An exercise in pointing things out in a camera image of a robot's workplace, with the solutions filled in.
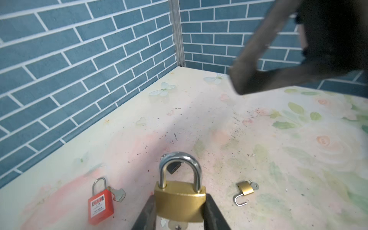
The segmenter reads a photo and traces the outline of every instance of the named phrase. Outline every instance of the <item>metal shackle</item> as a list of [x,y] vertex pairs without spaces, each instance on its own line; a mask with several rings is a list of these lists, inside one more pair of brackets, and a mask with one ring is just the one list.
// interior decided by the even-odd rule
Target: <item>metal shackle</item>
[[104,177],[100,177],[100,178],[98,178],[97,180],[95,180],[94,181],[94,183],[93,183],[93,185],[92,185],[92,196],[94,196],[95,195],[95,184],[97,183],[97,181],[99,181],[99,180],[103,180],[103,184],[105,185],[105,189],[104,190],[106,190],[107,189],[107,186],[106,186],[106,179],[104,178]]
[[160,188],[166,187],[166,168],[169,164],[174,162],[188,163],[194,172],[193,190],[199,193],[202,188],[202,169],[199,162],[191,155],[185,152],[172,152],[164,156],[159,165],[160,172]]

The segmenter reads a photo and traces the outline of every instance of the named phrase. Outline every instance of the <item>red padlock body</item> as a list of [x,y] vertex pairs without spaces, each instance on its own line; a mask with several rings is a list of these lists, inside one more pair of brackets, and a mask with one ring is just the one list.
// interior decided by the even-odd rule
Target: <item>red padlock body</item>
[[105,189],[88,199],[88,222],[97,225],[114,214],[112,194]]

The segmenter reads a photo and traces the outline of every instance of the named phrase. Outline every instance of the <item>silver shackle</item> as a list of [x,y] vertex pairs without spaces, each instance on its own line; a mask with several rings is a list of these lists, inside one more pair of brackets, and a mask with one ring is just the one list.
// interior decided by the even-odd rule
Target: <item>silver shackle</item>
[[104,190],[106,190],[107,189],[107,186],[106,186],[106,179],[104,178],[104,177],[100,177],[100,178],[98,178],[97,180],[95,180],[94,181],[94,183],[93,183],[93,185],[92,185],[92,196],[94,196],[95,195],[95,184],[97,183],[97,181],[99,181],[99,180],[103,180],[103,184],[105,185],[105,189]]
[[194,182],[193,190],[197,193],[201,191],[202,188],[202,169],[199,162],[191,155],[185,152],[172,152],[164,156],[160,161],[159,172],[160,172],[160,188],[166,187],[166,168],[169,164],[174,162],[188,163],[193,169]]

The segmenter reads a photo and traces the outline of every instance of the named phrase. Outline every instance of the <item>padlock label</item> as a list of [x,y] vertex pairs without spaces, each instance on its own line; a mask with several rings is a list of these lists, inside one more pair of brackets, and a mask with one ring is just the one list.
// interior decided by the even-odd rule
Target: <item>padlock label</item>
[[106,209],[105,194],[91,201],[91,218]]

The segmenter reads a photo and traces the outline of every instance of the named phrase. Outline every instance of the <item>brick wall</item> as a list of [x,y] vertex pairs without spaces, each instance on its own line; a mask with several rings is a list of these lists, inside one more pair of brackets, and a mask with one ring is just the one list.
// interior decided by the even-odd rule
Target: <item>brick wall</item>
[[[263,20],[273,0],[179,0],[185,63],[189,68],[228,73],[229,66]],[[293,16],[258,61],[259,70],[299,65],[299,33]],[[368,76],[345,76],[304,87],[368,97]]]
[[167,0],[3,0],[0,188],[177,66]]

